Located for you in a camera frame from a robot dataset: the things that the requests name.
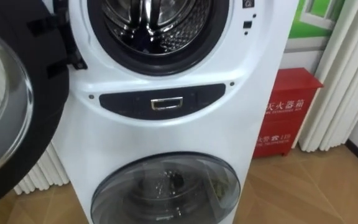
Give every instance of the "red box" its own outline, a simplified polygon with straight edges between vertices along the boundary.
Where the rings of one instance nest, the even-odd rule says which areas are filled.
[[[313,101],[323,85],[304,68],[279,70],[254,157],[286,156]]]
[[[304,68],[279,70],[264,122],[304,118],[323,85]]]
[[[262,125],[257,140],[254,157],[283,154],[286,156],[291,149],[303,118],[268,122]]]

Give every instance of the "wooden floor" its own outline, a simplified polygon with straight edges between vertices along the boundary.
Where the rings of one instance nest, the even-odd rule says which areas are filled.
[[[8,223],[85,224],[86,220],[67,185],[20,196]],[[358,224],[358,159],[339,147],[253,160],[234,223]]]

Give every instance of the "washing machine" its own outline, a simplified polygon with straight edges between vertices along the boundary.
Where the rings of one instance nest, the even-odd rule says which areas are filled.
[[[0,0],[0,198],[52,140],[90,223],[232,223],[297,4]]]

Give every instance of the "door handle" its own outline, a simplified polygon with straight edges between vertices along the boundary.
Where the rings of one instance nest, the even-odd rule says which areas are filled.
[[[151,100],[154,111],[175,110],[183,106],[183,97],[173,97]]]

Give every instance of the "door hinge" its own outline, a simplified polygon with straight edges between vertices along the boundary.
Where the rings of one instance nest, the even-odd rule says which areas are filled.
[[[67,4],[65,1],[58,2],[54,5],[55,13],[51,16],[42,19],[41,21],[34,21],[34,24],[29,24],[29,27],[34,27],[32,32],[37,33],[47,32],[48,30],[58,29],[65,42],[65,48],[67,52],[67,65],[73,65],[75,69],[88,69],[80,51],[74,40],[73,33],[71,31],[70,16],[68,15]]]

